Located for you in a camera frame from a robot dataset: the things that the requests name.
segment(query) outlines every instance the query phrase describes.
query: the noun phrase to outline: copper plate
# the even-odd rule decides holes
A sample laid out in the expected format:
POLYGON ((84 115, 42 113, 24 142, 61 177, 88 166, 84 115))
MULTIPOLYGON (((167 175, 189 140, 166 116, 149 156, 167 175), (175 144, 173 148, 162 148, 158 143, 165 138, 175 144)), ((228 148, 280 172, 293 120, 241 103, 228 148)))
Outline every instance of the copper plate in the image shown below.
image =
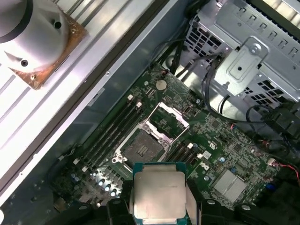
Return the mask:
POLYGON ((55 63, 53 63, 46 70, 34 73, 24 73, 15 69, 11 69, 17 76, 19 76, 35 90, 40 89, 43 86, 51 74, 63 63, 63 61, 78 46, 78 44, 87 34, 86 29, 77 23, 72 17, 68 16, 67 14, 65 14, 65 17, 69 24, 69 39, 65 51, 55 63))

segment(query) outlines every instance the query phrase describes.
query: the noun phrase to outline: microchip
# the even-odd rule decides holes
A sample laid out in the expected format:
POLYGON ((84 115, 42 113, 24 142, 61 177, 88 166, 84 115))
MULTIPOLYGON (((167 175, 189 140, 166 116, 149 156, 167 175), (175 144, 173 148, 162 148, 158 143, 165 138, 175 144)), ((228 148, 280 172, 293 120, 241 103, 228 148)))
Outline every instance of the microchip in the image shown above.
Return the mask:
POLYGON ((163 146, 144 130, 141 130, 131 145, 124 150, 124 156, 128 159, 129 164, 147 163, 151 162, 161 150, 163 150, 163 146))
POLYGON ((234 148, 233 148, 236 152, 239 152, 241 149, 242 149, 242 147, 239 145, 239 144, 236 144, 235 146, 234 146, 234 148))
POLYGON ((215 129, 217 129, 219 127, 219 125, 220 125, 220 123, 217 120, 213 121, 211 124, 211 126, 215 129))
POLYGON ((246 186, 246 183, 227 169, 213 184, 213 187, 232 203, 242 194, 246 186))

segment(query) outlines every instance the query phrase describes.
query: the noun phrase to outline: red wire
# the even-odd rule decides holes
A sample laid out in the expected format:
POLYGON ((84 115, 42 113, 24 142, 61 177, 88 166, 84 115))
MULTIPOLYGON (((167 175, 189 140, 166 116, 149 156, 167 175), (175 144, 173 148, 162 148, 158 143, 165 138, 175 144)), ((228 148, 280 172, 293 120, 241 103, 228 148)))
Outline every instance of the red wire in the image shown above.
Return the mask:
POLYGON ((291 166, 291 165, 285 165, 285 164, 281 164, 281 163, 279 163, 279 165, 282 166, 282 167, 289 167, 290 169, 294 170, 296 172, 298 181, 300 181, 299 172, 293 166, 291 166))

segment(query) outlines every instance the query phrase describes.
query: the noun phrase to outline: motherboard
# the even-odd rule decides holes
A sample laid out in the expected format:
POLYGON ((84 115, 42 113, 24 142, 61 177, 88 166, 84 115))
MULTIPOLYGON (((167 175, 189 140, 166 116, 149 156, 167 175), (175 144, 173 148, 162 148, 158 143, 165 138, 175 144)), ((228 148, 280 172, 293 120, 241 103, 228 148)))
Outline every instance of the motherboard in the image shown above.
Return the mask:
POLYGON ((215 118, 205 104, 160 65, 147 70, 115 105, 71 161, 52 181, 67 207, 96 206, 120 196, 135 162, 185 162, 205 198, 232 209, 255 203, 278 169, 231 123, 215 118))

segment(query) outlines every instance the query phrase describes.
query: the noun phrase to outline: chipset heatsink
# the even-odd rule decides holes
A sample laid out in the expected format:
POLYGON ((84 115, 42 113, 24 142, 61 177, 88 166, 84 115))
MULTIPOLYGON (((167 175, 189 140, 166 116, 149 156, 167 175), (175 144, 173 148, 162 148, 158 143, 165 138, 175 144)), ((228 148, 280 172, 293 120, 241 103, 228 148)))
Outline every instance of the chipset heatsink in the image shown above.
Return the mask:
POLYGON ((242 194, 247 184, 229 170, 224 170, 213 187, 230 202, 235 202, 242 194))

